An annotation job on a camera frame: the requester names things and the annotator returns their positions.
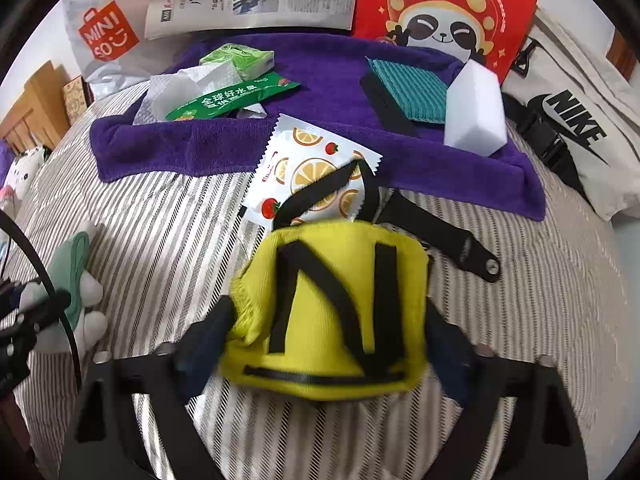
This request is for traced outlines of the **white Nike bag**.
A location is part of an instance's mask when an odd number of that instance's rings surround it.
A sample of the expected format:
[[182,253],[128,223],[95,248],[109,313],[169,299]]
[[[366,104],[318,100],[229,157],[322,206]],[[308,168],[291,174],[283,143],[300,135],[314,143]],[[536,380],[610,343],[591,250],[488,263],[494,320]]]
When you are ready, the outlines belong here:
[[539,9],[502,90],[527,108],[526,136],[549,127],[563,139],[602,219],[638,217],[639,101],[606,58]]

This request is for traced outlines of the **striped bed cover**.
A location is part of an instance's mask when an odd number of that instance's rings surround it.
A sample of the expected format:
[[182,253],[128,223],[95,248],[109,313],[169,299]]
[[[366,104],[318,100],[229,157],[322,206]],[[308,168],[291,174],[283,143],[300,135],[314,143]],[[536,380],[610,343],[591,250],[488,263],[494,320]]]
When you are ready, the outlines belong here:
[[[156,172],[101,182],[90,127],[141,93],[130,88],[90,107],[39,171],[17,215],[43,260],[81,222],[98,226],[88,268],[104,288],[108,330],[100,345],[118,358],[179,338],[264,236],[238,216],[247,174]],[[511,359],[555,359],[590,477],[603,479],[639,430],[637,315],[612,226],[547,169],[538,176],[547,205],[541,222],[416,196],[421,207],[471,231],[502,264],[501,280],[488,284],[436,256],[430,293],[472,341]],[[189,410],[232,479],[417,479],[459,414],[433,375],[413,392],[328,405],[214,377]]]

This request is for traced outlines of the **orange fruit print packet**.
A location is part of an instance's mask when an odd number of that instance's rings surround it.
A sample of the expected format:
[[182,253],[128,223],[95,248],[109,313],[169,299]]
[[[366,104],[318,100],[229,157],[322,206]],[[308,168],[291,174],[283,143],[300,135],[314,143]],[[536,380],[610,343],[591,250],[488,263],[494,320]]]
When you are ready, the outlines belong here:
[[[334,132],[281,114],[250,180],[242,205],[243,218],[270,230],[278,209],[288,198],[355,158],[377,170],[382,155]],[[293,222],[355,219],[363,197],[361,172],[355,169],[342,188],[323,197]]]

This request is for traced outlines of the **purple towel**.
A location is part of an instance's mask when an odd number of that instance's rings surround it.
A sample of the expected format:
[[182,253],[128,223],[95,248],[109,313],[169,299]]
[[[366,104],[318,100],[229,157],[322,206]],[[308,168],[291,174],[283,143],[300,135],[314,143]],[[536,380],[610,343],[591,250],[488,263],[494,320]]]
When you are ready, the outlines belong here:
[[298,88],[268,100],[265,119],[219,117],[137,126],[139,102],[124,114],[100,118],[89,139],[101,181],[151,171],[191,177],[252,171],[278,116],[285,114],[381,154],[376,175],[388,188],[544,220],[544,188],[532,162],[513,143],[482,157],[444,145],[439,127],[420,125],[415,136],[394,133],[378,119],[360,86],[372,60],[416,66],[451,84],[462,69],[457,58],[433,49],[311,32],[258,32],[232,39],[273,51],[276,73],[298,82]]

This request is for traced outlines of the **green snack packet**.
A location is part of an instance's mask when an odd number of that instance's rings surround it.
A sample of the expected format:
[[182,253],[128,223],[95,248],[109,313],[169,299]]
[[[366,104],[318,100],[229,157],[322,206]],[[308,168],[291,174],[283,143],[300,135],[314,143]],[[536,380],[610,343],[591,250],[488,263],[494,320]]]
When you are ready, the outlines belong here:
[[259,78],[215,90],[186,102],[168,113],[166,120],[178,122],[179,120],[212,119],[261,103],[298,87],[297,81],[292,81],[276,72],[269,72]]

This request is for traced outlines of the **white tissue cloth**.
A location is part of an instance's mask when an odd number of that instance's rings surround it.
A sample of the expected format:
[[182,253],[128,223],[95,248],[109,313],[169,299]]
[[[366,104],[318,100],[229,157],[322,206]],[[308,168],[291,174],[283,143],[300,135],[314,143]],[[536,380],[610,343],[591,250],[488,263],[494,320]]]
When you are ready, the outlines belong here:
[[242,81],[232,61],[208,63],[183,68],[173,74],[152,76],[146,96],[134,115],[134,125],[164,122],[175,108]]

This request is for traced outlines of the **red panda paper bag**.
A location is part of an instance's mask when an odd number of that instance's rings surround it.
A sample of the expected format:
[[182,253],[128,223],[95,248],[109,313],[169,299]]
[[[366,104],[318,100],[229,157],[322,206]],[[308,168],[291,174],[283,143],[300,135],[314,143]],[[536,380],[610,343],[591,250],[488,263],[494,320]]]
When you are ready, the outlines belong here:
[[537,0],[357,0],[352,33],[473,60],[505,80]]

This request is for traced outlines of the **brown patterned box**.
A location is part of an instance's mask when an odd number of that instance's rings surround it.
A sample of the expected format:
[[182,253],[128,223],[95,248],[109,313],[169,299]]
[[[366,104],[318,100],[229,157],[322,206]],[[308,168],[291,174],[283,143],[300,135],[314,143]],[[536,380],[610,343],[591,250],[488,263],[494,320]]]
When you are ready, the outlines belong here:
[[85,79],[78,76],[62,87],[62,96],[68,122],[72,126],[93,102],[93,94]]

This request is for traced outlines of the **teal scrubbing pad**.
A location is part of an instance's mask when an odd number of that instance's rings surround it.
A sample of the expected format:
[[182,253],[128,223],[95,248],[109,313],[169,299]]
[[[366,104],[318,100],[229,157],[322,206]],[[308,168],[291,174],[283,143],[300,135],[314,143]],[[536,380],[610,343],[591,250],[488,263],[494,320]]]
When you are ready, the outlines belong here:
[[430,70],[380,58],[369,58],[368,62],[408,119],[431,125],[445,123],[448,87],[439,76]]

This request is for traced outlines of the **white plush toy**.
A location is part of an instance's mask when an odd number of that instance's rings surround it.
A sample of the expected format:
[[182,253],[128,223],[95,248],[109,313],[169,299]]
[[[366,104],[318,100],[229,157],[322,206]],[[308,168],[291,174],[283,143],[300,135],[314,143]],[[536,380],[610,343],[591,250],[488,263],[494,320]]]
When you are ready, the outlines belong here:
[[32,181],[49,155],[50,150],[46,146],[37,146],[12,162],[1,188],[1,210],[10,218],[16,217]]

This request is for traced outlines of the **white Miniso shopping bag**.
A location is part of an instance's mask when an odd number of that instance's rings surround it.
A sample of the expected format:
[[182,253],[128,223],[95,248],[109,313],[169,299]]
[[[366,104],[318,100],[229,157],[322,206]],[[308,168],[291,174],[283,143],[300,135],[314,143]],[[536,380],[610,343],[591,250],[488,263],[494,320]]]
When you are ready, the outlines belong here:
[[62,0],[65,30],[84,81],[95,99],[158,75],[191,42],[182,34],[144,36],[150,0]]

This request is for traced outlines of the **mint green white cloth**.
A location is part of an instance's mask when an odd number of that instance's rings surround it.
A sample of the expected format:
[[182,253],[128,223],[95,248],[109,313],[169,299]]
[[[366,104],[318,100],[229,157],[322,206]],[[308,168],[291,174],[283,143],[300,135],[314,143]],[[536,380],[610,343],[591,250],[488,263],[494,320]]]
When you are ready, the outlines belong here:
[[[73,330],[79,357],[92,350],[105,335],[105,314],[93,310],[103,298],[103,286],[86,269],[96,225],[86,220],[75,234],[63,242],[51,258],[47,272],[55,289],[64,289],[72,300],[65,315]],[[43,285],[29,283],[21,294],[20,312],[35,307],[47,296]],[[70,353],[70,344],[61,323],[55,323],[37,336],[35,350],[45,354]]]

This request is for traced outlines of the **green tissue pack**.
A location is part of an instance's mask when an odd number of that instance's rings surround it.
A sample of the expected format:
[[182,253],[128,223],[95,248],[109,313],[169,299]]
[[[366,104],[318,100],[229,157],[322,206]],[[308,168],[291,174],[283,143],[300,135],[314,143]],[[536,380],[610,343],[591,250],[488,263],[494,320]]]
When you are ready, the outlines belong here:
[[231,61],[243,80],[257,79],[274,67],[273,50],[263,51],[244,44],[223,44],[200,58],[198,64]]

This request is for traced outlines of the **white sponge block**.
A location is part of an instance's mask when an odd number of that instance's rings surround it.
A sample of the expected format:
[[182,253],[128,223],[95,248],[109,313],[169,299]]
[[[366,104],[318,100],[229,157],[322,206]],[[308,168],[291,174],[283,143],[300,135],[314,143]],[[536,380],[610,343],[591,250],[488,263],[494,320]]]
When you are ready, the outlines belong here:
[[469,60],[447,90],[444,144],[489,157],[507,140],[498,77]]

